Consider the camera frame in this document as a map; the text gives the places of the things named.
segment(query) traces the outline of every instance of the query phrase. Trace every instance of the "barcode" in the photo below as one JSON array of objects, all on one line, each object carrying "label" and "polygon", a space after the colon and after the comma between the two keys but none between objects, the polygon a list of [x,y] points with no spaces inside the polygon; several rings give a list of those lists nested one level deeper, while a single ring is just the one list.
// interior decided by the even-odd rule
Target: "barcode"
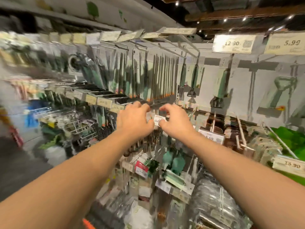
[{"label": "barcode", "polygon": [[275,49],[280,49],[281,46],[269,46],[269,49],[275,50]]},{"label": "barcode", "polygon": [[245,40],[244,44],[242,45],[243,48],[249,48],[252,46],[253,40]]}]

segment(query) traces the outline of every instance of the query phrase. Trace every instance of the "floor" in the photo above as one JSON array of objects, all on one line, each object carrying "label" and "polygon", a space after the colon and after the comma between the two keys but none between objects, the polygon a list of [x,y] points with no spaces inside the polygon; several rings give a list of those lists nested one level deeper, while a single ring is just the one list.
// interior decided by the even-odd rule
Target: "floor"
[{"label": "floor", "polygon": [[30,158],[12,139],[0,136],[0,201],[51,168],[40,158]]}]

